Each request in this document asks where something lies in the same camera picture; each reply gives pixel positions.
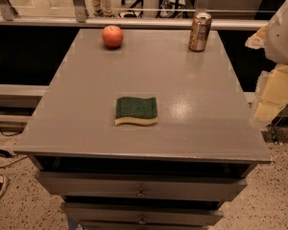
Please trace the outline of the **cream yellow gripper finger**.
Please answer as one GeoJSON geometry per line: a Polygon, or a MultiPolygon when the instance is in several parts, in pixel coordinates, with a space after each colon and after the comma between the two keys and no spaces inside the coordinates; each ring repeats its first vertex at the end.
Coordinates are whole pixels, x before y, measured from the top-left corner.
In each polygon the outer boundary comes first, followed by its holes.
{"type": "Polygon", "coordinates": [[[288,65],[278,64],[271,72],[262,71],[252,102],[252,123],[270,124],[288,104],[288,65]]]}

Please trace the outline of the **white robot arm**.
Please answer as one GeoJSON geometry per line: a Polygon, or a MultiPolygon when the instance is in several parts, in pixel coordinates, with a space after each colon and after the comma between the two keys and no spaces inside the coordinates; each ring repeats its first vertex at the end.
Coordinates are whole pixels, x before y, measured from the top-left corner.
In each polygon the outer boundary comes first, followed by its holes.
{"type": "Polygon", "coordinates": [[[288,0],[269,23],[249,37],[245,46],[263,48],[265,57],[276,63],[270,72],[262,71],[256,84],[250,124],[263,128],[288,104],[288,0]]]}

